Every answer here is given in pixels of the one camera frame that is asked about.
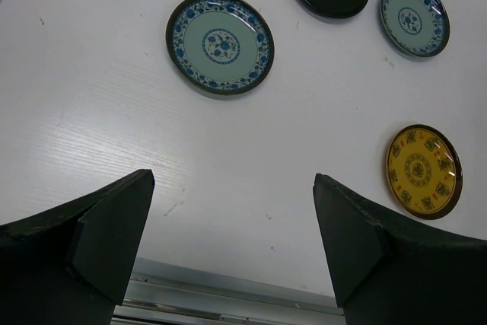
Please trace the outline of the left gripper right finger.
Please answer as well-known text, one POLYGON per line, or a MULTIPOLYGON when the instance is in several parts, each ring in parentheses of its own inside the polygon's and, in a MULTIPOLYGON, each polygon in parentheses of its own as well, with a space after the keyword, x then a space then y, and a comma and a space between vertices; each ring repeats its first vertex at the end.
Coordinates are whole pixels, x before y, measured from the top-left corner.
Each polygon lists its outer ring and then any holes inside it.
POLYGON ((381 206, 327 175, 314 205, 348 324, 484 324, 486 243, 381 206))

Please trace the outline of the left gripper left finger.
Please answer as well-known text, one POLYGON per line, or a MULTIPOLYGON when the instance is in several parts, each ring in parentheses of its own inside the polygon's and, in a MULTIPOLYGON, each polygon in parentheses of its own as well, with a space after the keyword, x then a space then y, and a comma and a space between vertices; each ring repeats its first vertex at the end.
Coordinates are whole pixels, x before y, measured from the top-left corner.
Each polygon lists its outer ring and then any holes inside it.
POLYGON ((109 324, 122 304, 154 192, 137 170, 1 226, 3 324, 109 324))

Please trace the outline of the yellow patterned plate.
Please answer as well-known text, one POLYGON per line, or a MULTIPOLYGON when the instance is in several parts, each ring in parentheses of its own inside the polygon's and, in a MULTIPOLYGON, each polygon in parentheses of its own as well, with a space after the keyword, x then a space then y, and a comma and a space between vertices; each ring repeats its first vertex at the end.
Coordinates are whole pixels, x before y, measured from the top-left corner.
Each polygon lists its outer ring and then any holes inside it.
POLYGON ((392 196, 416 218, 443 218, 457 205, 463 169, 453 145, 438 130, 423 124, 401 129, 390 142, 385 165, 392 196))

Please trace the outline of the small blue floral plate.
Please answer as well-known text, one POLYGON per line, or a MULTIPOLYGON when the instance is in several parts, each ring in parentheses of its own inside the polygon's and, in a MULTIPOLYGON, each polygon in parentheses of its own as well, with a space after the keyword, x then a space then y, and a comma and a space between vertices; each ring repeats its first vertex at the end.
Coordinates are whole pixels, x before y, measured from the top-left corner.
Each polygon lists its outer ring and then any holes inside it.
POLYGON ((441 0, 380 0, 379 15, 385 34, 409 56, 436 56, 450 38, 450 20, 441 0))

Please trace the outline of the large blue floral plate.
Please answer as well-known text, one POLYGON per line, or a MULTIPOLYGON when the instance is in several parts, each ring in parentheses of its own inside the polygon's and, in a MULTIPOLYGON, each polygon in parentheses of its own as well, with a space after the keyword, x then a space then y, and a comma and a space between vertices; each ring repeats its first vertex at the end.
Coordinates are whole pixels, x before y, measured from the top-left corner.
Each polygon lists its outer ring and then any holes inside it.
POLYGON ((258 87, 275 57, 269 25, 244 0, 184 0, 168 19, 165 43, 189 83, 223 96, 258 87))

